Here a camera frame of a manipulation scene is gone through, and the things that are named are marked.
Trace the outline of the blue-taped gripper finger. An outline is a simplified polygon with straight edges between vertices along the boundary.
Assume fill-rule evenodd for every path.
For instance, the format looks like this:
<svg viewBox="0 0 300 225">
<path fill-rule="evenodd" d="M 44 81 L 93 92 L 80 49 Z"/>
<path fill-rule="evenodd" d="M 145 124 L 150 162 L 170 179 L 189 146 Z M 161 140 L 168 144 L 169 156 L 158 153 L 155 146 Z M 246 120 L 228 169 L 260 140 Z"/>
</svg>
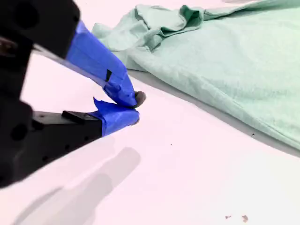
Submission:
<svg viewBox="0 0 300 225">
<path fill-rule="evenodd" d="M 0 86 L 7 95 L 20 96 L 33 50 L 93 80 L 118 105 L 137 108 L 145 101 L 125 65 L 86 28 L 72 0 L 1 1 Z"/>
<path fill-rule="evenodd" d="M 139 112 L 95 100 L 94 112 L 35 112 L 30 132 L 30 169 L 36 171 L 99 138 L 139 121 Z"/>
</svg>

